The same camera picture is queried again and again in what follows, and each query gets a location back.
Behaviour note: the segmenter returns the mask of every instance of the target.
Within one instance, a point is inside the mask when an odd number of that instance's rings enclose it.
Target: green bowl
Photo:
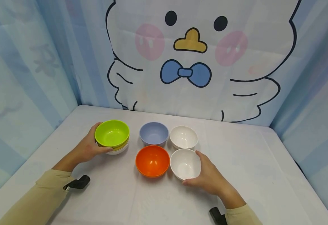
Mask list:
[[[116,148],[129,138],[129,127],[120,120],[108,120],[100,124],[95,131],[95,140],[101,146]]]

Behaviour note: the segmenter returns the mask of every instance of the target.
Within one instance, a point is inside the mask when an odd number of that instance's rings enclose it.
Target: blue curtain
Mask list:
[[[271,127],[328,209],[328,31]]]
[[[77,105],[36,1],[0,0],[0,187]]]

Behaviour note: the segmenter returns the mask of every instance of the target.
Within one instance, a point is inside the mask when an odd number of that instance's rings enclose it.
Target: yellow beak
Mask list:
[[[200,41],[198,29],[190,28],[184,38],[178,38],[174,41],[174,49],[177,51],[199,52],[204,53],[208,46],[205,42]]]

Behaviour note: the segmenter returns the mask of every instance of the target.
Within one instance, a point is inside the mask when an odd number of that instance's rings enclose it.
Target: bowl rim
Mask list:
[[[129,142],[130,142],[130,137],[126,140],[126,143],[121,146],[121,148],[119,148],[117,150],[110,151],[110,152],[118,152],[118,151],[124,149],[126,146],[128,146]]]
[[[97,129],[98,129],[100,126],[102,126],[104,123],[107,123],[107,122],[110,122],[110,121],[117,121],[117,122],[123,123],[123,124],[126,126],[126,128],[128,128],[128,135],[126,136],[125,140],[124,140],[123,142],[121,142],[120,144],[117,144],[117,145],[104,145],[104,144],[100,143],[100,142],[98,141],[98,139],[97,139],[97,132],[96,132]],[[129,135],[130,135],[130,128],[129,128],[129,126],[128,126],[124,121],[121,121],[121,120],[118,120],[118,119],[110,119],[110,120],[107,120],[107,121],[102,122],[102,123],[101,123],[101,124],[95,129],[94,138],[95,138],[95,140],[97,141],[97,143],[99,143],[99,144],[102,145],[102,146],[105,146],[105,147],[111,147],[111,148],[117,148],[117,147],[121,146],[122,144],[124,144],[124,142],[127,141],[127,139],[129,138]]]
[[[126,143],[126,145],[125,145],[124,147],[122,147],[121,149],[116,150],[116,151],[107,152],[107,154],[110,155],[110,156],[119,155],[119,154],[122,153],[125,149],[128,148],[129,142],[130,142],[130,138],[129,138],[128,142]]]
[[[190,130],[194,131],[195,135],[197,136],[197,142],[196,142],[193,146],[185,147],[185,148],[179,146],[177,143],[174,143],[174,142],[173,142],[173,139],[172,139],[172,132],[173,132],[173,130],[174,130],[175,128],[178,128],[178,127],[185,127],[185,128],[189,128]],[[174,145],[176,145],[176,146],[179,147],[179,149],[190,149],[190,148],[194,148],[195,146],[197,146],[197,144],[198,144],[198,142],[199,142],[199,137],[198,137],[198,134],[195,132],[195,130],[194,130],[193,128],[190,128],[190,127],[188,127],[188,126],[184,126],[184,125],[179,125],[179,126],[174,127],[174,128],[170,131],[169,138],[170,138],[170,141],[171,141]]]
[[[143,140],[143,138],[141,137],[141,130],[142,130],[143,126],[147,125],[148,123],[158,123],[160,125],[163,125],[167,129],[168,135],[167,135],[166,139],[163,142],[160,142],[160,143],[149,143],[149,142],[146,142],[145,140]],[[169,133],[169,129],[167,128],[166,125],[164,125],[164,124],[162,124],[160,122],[157,122],[157,121],[151,121],[151,122],[148,122],[148,123],[143,124],[141,126],[140,130],[139,130],[139,137],[142,140],[142,142],[144,142],[144,143],[146,143],[148,145],[160,145],[160,144],[162,144],[162,143],[164,143],[164,142],[166,142],[168,140],[170,133]]]
[[[159,175],[156,175],[156,176],[149,176],[149,175],[144,174],[142,171],[140,171],[140,169],[138,168],[138,165],[137,165],[136,161],[137,161],[137,159],[138,159],[138,155],[139,155],[139,153],[140,153],[143,149],[148,148],[148,147],[153,147],[153,146],[158,147],[158,148],[161,148],[164,152],[166,152],[166,156],[169,157],[169,164],[168,164],[167,168],[164,170],[163,173],[161,173],[161,174],[159,174]],[[157,146],[157,145],[148,145],[148,146],[145,146],[145,147],[143,147],[142,149],[140,149],[140,150],[138,151],[138,153],[136,154],[136,157],[135,157],[135,166],[136,166],[137,170],[138,170],[143,176],[145,176],[145,177],[149,177],[149,178],[158,178],[158,177],[160,177],[161,175],[163,175],[164,173],[166,173],[166,171],[168,170],[168,168],[169,168],[169,166],[170,166],[170,156],[169,156],[169,153],[167,152],[167,150],[165,150],[163,147],[160,147],[160,146]]]
[[[177,175],[177,174],[175,173],[175,171],[173,170],[173,168],[172,168],[172,157],[173,157],[173,155],[174,155],[177,151],[180,151],[180,150],[189,150],[189,151],[194,152],[195,155],[197,155],[197,154],[195,153],[194,150],[191,150],[191,149],[188,149],[188,148],[181,148],[181,149],[178,149],[178,150],[176,150],[175,152],[173,152],[173,154],[170,156],[170,169],[172,170],[173,174],[174,174],[178,179],[180,179],[180,180],[185,180],[185,179],[181,178],[179,175]]]

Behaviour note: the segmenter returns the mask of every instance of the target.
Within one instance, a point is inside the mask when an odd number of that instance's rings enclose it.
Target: blue bow tie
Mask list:
[[[197,62],[190,68],[183,68],[181,64],[169,59],[164,62],[160,70],[160,79],[163,83],[172,83],[179,78],[187,78],[190,83],[198,88],[207,86],[212,78],[212,72],[204,63]]]

